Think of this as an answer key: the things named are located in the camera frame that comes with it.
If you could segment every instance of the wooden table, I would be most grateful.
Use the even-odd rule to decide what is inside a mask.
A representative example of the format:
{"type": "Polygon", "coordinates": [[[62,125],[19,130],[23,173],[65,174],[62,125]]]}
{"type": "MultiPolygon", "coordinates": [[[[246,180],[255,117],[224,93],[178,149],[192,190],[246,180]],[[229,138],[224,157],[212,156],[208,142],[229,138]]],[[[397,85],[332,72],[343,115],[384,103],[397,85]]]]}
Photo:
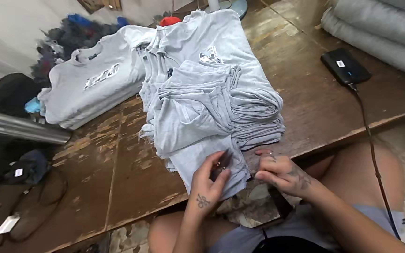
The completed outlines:
{"type": "MultiPolygon", "coordinates": [[[[359,85],[372,127],[405,116],[405,73],[319,29],[325,2],[250,1],[242,21],[254,54],[284,99],[287,131],[280,143],[268,147],[291,157],[364,131],[354,97],[319,60],[328,50],[346,47],[373,74],[359,85]]],[[[138,139],[146,117],[142,106],[130,98],[75,132],[53,161],[69,180],[57,213],[31,239],[6,242],[0,253],[52,252],[187,199],[179,175],[169,173],[152,146],[138,139]]],[[[244,153],[251,166],[257,161],[253,152],[244,153]]],[[[58,187],[52,179],[51,192],[58,187]]],[[[14,186],[0,190],[0,224],[21,191],[14,186]]],[[[14,236],[27,233],[48,214],[36,202],[31,196],[20,206],[23,218],[14,236]]]]}

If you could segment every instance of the stack of t-shirts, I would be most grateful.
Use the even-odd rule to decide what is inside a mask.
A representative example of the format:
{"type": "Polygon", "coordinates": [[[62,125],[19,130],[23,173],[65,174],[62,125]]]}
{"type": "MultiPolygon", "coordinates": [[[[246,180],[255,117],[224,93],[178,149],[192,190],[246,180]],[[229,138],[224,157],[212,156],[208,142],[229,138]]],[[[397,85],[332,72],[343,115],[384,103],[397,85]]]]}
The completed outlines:
{"type": "Polygon", "coordinates": [[[138,49],[146,67],[140,96],[147,123],[140,136],[154,141],[190,191],[206,156],[233,150],[232,175],[223,198],[246,186],[241,149],[280,140],[282,98],[271,87],[232,10],[194,11],[183,22],[157,27],[138,49]]]}
{"type": "Polygon", "coordinates": [[[125,26],[55,66],[49,73],[51,88],[38,95],[46,121],[77,129],[138,93],[145,67],[137,47],[150,43],[155,33],[151,28],[125,26]]]}

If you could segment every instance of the hand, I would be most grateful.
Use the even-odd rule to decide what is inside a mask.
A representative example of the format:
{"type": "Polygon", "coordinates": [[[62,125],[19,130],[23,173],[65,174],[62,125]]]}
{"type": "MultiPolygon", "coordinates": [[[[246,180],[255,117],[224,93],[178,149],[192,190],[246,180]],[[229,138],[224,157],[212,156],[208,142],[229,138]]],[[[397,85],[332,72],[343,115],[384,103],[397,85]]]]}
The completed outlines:
{"type": "Polygon", "coordinates": [[[255,178],[272,184],[288,195],[307,199],[314,192],[314,187],[321,185],[288,156],[275,156],[269,149],[257,150],[256,154],[261,157],[255,178]]]}
{"type": "Polygon", "coordinates": [[[230,176],[230,169],[223,170],[215,180],[209,179],[213,165],[224,151],[218,151],[209,155],[201,167],[193,174],[192,188],[188,197],[185,214],[195,221],[202,221],[220,200],[223,187],[230,176]]]}

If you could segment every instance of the red fabric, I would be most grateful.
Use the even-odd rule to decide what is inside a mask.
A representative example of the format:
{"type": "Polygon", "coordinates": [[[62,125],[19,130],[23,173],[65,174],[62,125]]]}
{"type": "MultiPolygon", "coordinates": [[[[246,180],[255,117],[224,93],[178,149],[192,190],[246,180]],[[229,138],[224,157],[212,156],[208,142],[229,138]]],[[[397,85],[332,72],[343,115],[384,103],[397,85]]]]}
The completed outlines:
{"type": "Polygon", "coordinates": [[[162,21],[160,21],[159,26],[171,26],[182,20],[178,17],[164,17],[162,21]]]}

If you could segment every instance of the knee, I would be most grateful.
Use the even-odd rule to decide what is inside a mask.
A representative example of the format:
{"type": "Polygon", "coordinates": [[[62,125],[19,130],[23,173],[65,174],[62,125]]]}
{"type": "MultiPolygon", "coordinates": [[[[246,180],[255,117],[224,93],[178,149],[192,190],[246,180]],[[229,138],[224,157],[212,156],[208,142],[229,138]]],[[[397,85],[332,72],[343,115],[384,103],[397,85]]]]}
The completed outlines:
{"type": "Polygon", "coordinates": [[[179,233],[184,212],[158,216],[149,226],[148,243],[151,252],[171,252],[179,233]]]}
{"type": "MultiPolygon", "coordinates": [[[[367,168],[374,171],[374,166],[372,166],[372,155],[369,142],[355,143],[347,148],[346,151],[352,154],[353,157],[364,160],[366,161],[366,163],[370,163],[371,165],[363,166],[362,168],[367,168]]],[[[374,154],[380,172],[390,172],[398,174],[404,173],[404,169],[402,167],[402,164],[400,163],[399,158],[384,144],[374,142],[374,154]]]]}

